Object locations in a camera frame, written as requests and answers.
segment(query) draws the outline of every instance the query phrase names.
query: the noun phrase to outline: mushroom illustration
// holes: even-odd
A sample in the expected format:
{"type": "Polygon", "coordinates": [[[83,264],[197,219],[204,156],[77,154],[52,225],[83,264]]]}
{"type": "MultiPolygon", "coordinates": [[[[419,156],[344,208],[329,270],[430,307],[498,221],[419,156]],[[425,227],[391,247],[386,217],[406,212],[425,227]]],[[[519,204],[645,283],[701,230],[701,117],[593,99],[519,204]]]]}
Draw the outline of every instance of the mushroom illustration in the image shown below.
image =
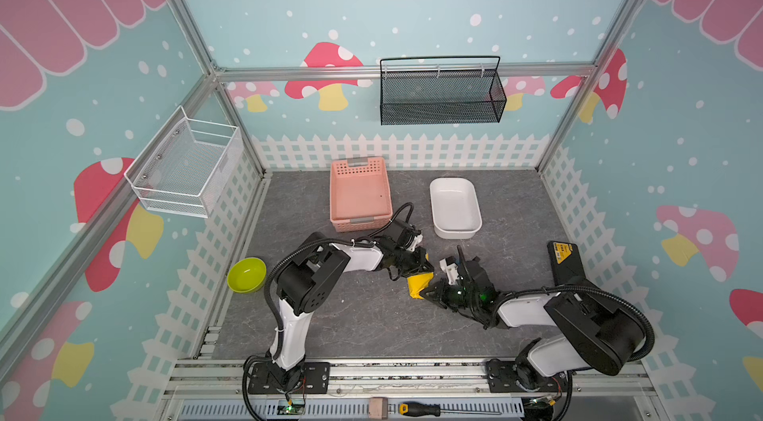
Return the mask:
{"type": "Polygon", "coordinates": [[[689,259],[702,253],[711,275],[718,282],[728,279],[739,260],[739,237],[728,216],[693,207],[660,206],[655,229],[667,227],[677,233],[662,242],[676,264],[684,267],[689,259]]]}
{"type": "Polygon", "coordinates": [[[742,364],[752,381],[758,385],[758,389],[763,391],[763,359],[756,356],[746,356],[742,359],[742,364]]]}
{"type": "Polygon", "coordinates": [[[92,343],[67,340],[92,310],[90,302],[66,302],[2,387],[5,421],[37,421],[45,410],[50,380],[74,388],[95,354],[92,343]]]}
{"type": "Polygon", "coordinates": [[[243,108],[243,102],[246,102],[246,109],[253,113],[268,109],[261,95],[271,97],[281,95],[273,82],[231,82],[227,85],[227,89],[237,108],[243,108]]]}
{"type": "Polygon", "coordinates": [[[738,288],[731,291],[729,305],[740,322],[763,338],[763,294],[738,288]]]}
{"type": "MultiPolygon", "coordinates": [[[[553,98],[567,98],[572,96],[577,92],[577,88],[580,86],[581,81],[582,78],[579,76],[569,76],[551,89],[551,96],[553,98]]],[[[594,110],[596,109],[596,104],[599,102],[604,104],[604,110],[606,110],[607,116],[609,116],[609,118],[615,118],[623,107],[627,84],[627,60],[623,51],[617,49],[617,52],[615,52],[609,65],[606,66],[604,74],[599,78],[599,82],[596,83],[594,91],[591,92],[585,100],[583,108],[578,114],[580,120],[584,123],[592,123],[594,121],[594,110]]]]}
{"type": "Polygon", "coordinates": [[[515,111],[522,107],[525,94],[540,96],[546,93],[546,83],[542,77],[507,77],[501,82],[506,92],[504,111],[515,111]]]}
{"type": "MultiPolygon", "coordinates": [[[[331,42],[319,42],[304,58],[302,67],[356,67],[362,66],[360,59],[348,49],[331,42]]],[[[314,82],[292,81],[286,84],[286,94],[300,99],[320,94],[318,107],[323,111],[339,111],[347,108],[348,102],[342,92],[342,84],[360,87],[371,86],[371,80],[318,80],[314,82]]]]}
{"type": "MultiPolygon", "coordinates": [[[[95,214],[122,178],[123,168],[133,160],[112,158],[90,165],[74,181],[74,201],[79,229],[95,214]]],[[[150,214],[136,200],[85,270],[85,280],[93,292],[103,291],[117,279],[127,242],[132,243],[143,259],[157,247],[164,231],[164,219],[150,214]]]]}

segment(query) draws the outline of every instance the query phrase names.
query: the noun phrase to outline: yellow sticker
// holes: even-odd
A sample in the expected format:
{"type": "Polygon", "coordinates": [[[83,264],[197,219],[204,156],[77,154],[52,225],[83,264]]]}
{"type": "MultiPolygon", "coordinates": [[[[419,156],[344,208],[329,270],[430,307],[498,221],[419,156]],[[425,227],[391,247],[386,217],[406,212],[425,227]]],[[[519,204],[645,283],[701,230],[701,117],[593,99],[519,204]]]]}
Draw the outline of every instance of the yellow sticker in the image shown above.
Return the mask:
{"type": "Polygon", "coordinates": [[[572,247],[569,244],[554,243],[554,253],[556,253],[556,263],[561,264],[572,254],[572,247]]]}

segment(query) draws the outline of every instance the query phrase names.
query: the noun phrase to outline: white tub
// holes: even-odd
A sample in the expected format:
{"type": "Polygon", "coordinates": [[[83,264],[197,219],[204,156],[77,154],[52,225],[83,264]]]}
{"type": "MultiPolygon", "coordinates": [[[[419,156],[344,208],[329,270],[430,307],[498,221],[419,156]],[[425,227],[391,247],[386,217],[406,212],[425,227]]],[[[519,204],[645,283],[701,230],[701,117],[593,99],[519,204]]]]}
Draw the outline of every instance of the white tub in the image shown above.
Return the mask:
{"type": "Polygon", "coordinates": [[[482,227],[477,192],[469,179],[437,178],[430,183],[434,232],[443,239],[469,239],[482,227]]]}

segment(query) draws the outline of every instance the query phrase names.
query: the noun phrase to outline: screwdriver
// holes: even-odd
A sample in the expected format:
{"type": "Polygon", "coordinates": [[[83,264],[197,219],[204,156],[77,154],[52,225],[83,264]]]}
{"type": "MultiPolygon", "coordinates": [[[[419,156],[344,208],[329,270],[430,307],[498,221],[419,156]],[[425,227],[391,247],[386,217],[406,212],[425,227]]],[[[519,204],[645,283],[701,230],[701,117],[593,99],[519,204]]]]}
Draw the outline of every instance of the screwdriver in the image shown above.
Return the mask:
{"type": "Polygon", "coordinates": [[[459,414],[497,414],[497,411],[462,411],[460,409],[441,409],[438,404],[422,404],[416,401],[408,401],[400,404],[400,414],[403,416],[439,416],[441,413],[459,414]]]}

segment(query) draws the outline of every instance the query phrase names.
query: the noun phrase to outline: fence print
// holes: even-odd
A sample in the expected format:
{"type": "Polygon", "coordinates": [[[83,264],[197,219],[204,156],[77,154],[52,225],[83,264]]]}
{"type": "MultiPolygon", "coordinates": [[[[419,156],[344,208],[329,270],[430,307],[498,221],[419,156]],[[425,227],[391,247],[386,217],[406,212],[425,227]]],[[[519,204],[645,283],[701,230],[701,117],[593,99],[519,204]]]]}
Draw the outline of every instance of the fence print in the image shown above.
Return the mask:
{"type": "Polygon", "coordinates": [[[359,158],[363,156],[383,156],[387,168],[533,168],[548,145],[548,135],[537,140],[530,135],[520,140],[519,135],[504,139],[498,135],[495,140],[488,135],[475,139],[468,135],[459,140],[453,135],[444,139],[437,135],[427,139],[426,135],[415,140],[411,135],[398,140],[392,135],[387,140],[376,135],[367,139],[363,135],[353,140],[349,135],[341,140],[333,135],[327,140],[313,136],[305,140],[302,136],[289,140],[285,135],[281,140],[268,136],[265,141],[252,138],[257,156],[266,168],[279,169],[328,169],[335,159],[359,158]]]}
{"type": "Polygon", "coordinates": [[[153,419],[177,360],[191,355],[196,334],[206,330],[202,325],[205,315],[215,287],[225,276],[228,253],[256,187],[255,169],[244,154],[215,211],[207,218],[205,231],[196,233],[198,245],[188,251],[188,268],[178,270],[178,289],[167,292],[169,308],[157,315],[156,337],[143,342],[146,359],[128,372],[132,383],[128,396],[111,405],[118,421],[153,419]]]}
{"type": "Polygon", "coordinates": [[[568,159],[569,148],[557,150],[544,172],[552,200],[562,223],[580,247],[586,276],[605,291],[636,305],[649,318],[657,340],[644,366],[665,409],[684,419],[711,421],[715,401],[697,394],[691,383],[696,369],[681,363],[674,348],[678,338],[665,335],[659,326],[662,312],[646,303],[647,287],[633,280],[636,267],[623,261],[625,247],[615,245],[615,229],[604,225],[605,213],[596,211],[596,197],[588,197],[588,184],[581,184],[582,171],[575,170],[575,158],[568,159]]]}

